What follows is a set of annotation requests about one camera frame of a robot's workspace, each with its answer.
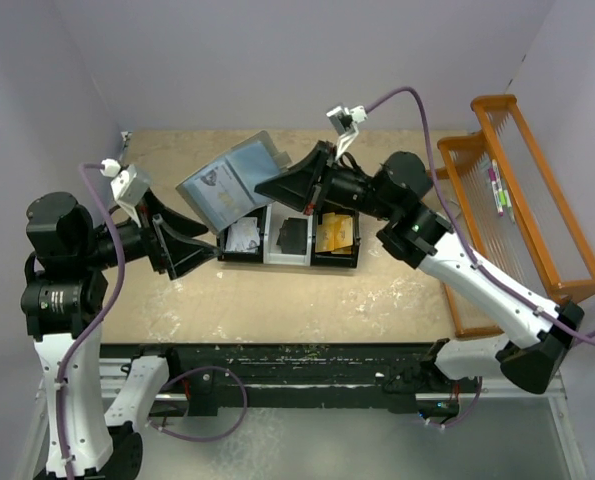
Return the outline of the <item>black cards stack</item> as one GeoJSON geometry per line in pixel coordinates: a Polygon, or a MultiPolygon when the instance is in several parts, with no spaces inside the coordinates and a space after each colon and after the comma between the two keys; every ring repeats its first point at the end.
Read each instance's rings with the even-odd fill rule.
{"type": "Polygon", "coordinates": [[[276,245],[285,255],[305,255],[307,247],[308,221],[289,217],[279,229],[276,245]]]}

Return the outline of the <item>black bin with gold cards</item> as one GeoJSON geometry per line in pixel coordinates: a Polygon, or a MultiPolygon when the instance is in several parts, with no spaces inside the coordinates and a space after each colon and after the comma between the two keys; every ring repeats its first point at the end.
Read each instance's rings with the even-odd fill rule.
{"type": "Polygon", "coordinates": [[[359,259],[359,215],[350,209],[325,204],[313,213],[313,267],[356,269],[359,259]]]}

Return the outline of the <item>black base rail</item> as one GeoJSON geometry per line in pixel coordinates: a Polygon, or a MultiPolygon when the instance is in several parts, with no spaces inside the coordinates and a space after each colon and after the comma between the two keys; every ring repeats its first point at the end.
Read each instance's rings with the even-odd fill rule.
{"type": "Polygon", "coordinates": [[[122,373],[140,354],[164,357],[175,384],[157,398],[189,416],[221,408],[382,409],[454,416],[480,383],[449,380],[433,365],[439,343],[105,344],[122,373]]]}

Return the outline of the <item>orange wooden rack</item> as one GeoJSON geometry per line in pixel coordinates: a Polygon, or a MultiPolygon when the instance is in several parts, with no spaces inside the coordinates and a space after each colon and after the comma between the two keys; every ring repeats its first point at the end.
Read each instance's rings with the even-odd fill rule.
{"type": "Polygon", "coordinates": [[[557,302],[595,296],[595,254],[524,118],[515,96],[471,103],[478,131],[437,143],[451,207],[467,240],[531,290],[557,302]],[[488,174],[492,160],[515,222],[497,214],[488,174]]]}

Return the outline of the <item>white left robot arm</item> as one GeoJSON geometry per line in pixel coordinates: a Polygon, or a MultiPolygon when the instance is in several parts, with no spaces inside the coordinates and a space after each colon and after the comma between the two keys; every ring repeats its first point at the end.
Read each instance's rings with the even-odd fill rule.
{"type": "Polygon", "coordinates": [[[201,241],[205,225],[166,207],[152,191],[136,216],[94,226],[67,192],[46,194],[26,212],[33,246],[21,309],[46,388],[49,452],[41,479],[134,479],[143,429],[156,395],[179,387],[183,369],[171,348],[140,351],[110,407],[101,389],[101,323],[118,299],[128,262],[146,258],[176,280],[218,249],[201,241]]]}

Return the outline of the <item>pink marker pen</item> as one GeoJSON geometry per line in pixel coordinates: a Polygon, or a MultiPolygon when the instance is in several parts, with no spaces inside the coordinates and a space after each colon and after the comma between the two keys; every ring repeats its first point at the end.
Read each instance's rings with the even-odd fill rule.
{"type": "Polygon", "coordinates": [[[502,193],[501,193],[501,187],[499,184],[499,179],[495,170],[495,166],[492,160],[490,160],[488,162],[488,174],[491,180],[491,186],[493,189],[493,192],[497,198],[497,200],[499,202],[502,202],[502,193]]]}

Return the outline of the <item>grey card holder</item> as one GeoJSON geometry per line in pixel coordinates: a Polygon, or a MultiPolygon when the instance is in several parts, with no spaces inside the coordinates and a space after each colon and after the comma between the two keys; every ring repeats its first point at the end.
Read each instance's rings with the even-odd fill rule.
{"type": "Polygon", "coordinates": [[[271,200],[255,187],[285,172],[291,165],[262,130],[225,151],[181,181],[176,190],[203,224],[219,234],[271,200]]]}

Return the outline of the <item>silver cards stack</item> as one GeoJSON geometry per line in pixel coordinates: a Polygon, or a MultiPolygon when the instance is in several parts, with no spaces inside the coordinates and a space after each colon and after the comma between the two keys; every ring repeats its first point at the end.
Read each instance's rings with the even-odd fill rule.
{"type": "Polygon", "coordinates": [[[256,217],[242,217],[227,231],[227,252],[255,253],[260,246],[260,231],[256,217]]]}

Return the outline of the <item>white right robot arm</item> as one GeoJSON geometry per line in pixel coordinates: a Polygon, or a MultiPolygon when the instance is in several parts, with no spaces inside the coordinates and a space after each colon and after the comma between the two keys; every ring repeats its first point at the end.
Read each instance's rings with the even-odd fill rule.
{"type": "Polygon", "coordinates": [[[439,341],[422,366],[423,383],[444,391],[466,377],[502,375],[522,390],[544,393],[584,316],[518,283],[462,241],[456,227],[423,201],[433,183],[422,160],[397,151],[369,176],[340,164],[320,141],[302,161],[255,187],[295,211],[339,206],[384,221],[377,237],[396,260],[439,280],[478,307],[501,334],[439,341]]]}

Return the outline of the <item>green marker pen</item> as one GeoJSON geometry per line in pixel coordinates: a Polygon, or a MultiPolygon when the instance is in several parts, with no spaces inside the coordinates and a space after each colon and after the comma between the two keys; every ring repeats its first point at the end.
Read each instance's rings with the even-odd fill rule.
{"type": "Polygon", "coordinates": [[[511,200],[507,191],[502,188],[500,185],[497,186],[495,190],[495,199],[496,199],[496,208],[497,214],[500,217],[507,216],[512,223],[515,222],[515,216],[513,207],[511,204],[511,200]]]}

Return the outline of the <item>gold cards stack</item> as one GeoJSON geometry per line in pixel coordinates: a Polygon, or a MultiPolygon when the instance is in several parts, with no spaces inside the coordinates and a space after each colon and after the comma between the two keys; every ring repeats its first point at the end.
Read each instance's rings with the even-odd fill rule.
{"type": "Polygon", "coordinates": [[[350,255],[354,245],[354,219],[350,215],[324,213],[317,225],[315,252],[350,255]]]}

